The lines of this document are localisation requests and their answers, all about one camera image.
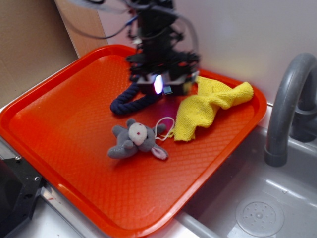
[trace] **drain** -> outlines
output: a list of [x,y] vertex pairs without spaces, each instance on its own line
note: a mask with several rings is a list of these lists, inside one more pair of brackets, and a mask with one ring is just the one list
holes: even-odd
[[241,229],[255,237],[268,237],[283,226],[282,209],[271,199],[249,197],[237,207],[236,220]]

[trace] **plastic tray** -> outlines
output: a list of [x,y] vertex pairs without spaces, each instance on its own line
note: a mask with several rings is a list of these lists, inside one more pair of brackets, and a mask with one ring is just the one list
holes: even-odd
[[[162,117],[176,118],[184,99],[165,96],[138,113],[115,116],[109,106],[130,84],[125,57],[133,53],[119,45],[99,48],[0,115],[1,136],[102,231],[118,238],[146,236],[166,224],[266,112],[266,99],[254,88],[251,101],[219,110],[210,128],[196,130],[196,140],[158,142],[169,153],[166,161],[143,152],[111,159],[106,153],[116,144],[113,126],[132,117],[154,127]],[[201,76],[240,84],[204,70]]]

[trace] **microfiber cloth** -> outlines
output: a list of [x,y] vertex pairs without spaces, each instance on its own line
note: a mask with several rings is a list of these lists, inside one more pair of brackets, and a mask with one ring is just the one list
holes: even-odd
[[183,100],[178,108],[175,128],[170,137],[175,141],[190,141],[195,139],[195,129],[198,126],[208,128],[219,110],[247,102],[253,97],[253,88],[244,82],[234,89],[217,81],[198,76],[197,95]]

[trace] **navy rope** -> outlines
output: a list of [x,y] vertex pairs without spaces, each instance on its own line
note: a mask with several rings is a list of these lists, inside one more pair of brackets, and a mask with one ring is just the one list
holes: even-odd
[[153,103],[162,97],[161,94],[145,95],[144,97],[131,101],[140,91],[137,83],[133,82],[128,89],[121,93],[110,105],[110,110],[117,115],[125,115],[128,113],[137,112]]

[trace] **sink basin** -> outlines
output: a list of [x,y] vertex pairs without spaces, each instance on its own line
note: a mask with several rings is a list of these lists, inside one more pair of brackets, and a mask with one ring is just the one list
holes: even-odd
[[317,152],[289,141],[287,164],[264,161],[266,129],[257,127],[183,208],[221,238],[316,238]]

